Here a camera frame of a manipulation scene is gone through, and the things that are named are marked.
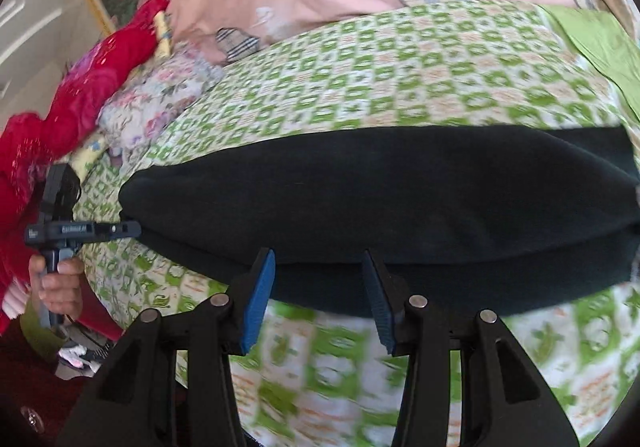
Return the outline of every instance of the metal screw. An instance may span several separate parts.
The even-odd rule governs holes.
[[[226,306],[229,303],[229,296],[226,293],[216,293],[209,301],[213,306]]]
[[[149,323],[155,321],[160,312],[158,310],[154,310],[153,308],[147,308],[140,314],[140,320],[144,323]]]
[[[428,300],[424,295],[412,295],[409,297],[409,304],[414,308],[424,308],[427,306]]]
[[[480,312],[480,318],[487,324],[493,324],[498,320],[498,316],[493,310],[482,310]]]

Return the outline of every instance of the blue gripper pad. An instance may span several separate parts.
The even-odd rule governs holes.
[[[271,295],[271,287],[273,279],[276,275],[276,256],[273,250],[270,250],[264,259],[258,280],[255,283],[254,293],[244,308],[244,330],[242,331],[242,339],[240,347],[245,355],[258,340],[262,320],[264,319],[264,311],[267,309],[267,302]]]
[[[362,276],[364,277],[364,286],[367,289],[373,319],[378,329],[378,338],[386,348],[386,352],[391,354],[396,347],[393,315],[369,253],[365,254],[362,262]]]

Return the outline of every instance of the floral fabric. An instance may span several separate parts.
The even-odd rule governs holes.
[[[583,61],[530,4],[449,2],[347,20],[230,65],[130,172],[288,134],[356,127],[635,127],[616,88]],[[103,157],[78,218],[116,218],[128,176]],[[82,254],[98,297],[125,327],[144,308],[171,315],[225,289],[134,240],[88,245]],[[506,323],[586,445],[638,372],[640,284]],[[273,301],[257,346],[232,360],[242,424],[266,446],[390,445],[405,372],[406,359],[385,354],[370,319]],[[177,375],[186,383],[184,355]],[[460,441],[455,355],[451,387],[450,447]]]
[[[220,66],[183,43],[157,66],[149,67],[114,94],[102,108],[98,126],[115,155],[122,154],[122,171],[142,157],[148,146],[223,77]]]

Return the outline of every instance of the black fabric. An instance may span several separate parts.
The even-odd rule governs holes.
[[[369,315],[372,248],[416,293],[510,315],[628,280],[637,183],[620,127],[385,127],[151,167],[120,203],[142,243],[224,283],[273,248],[285,302]]]

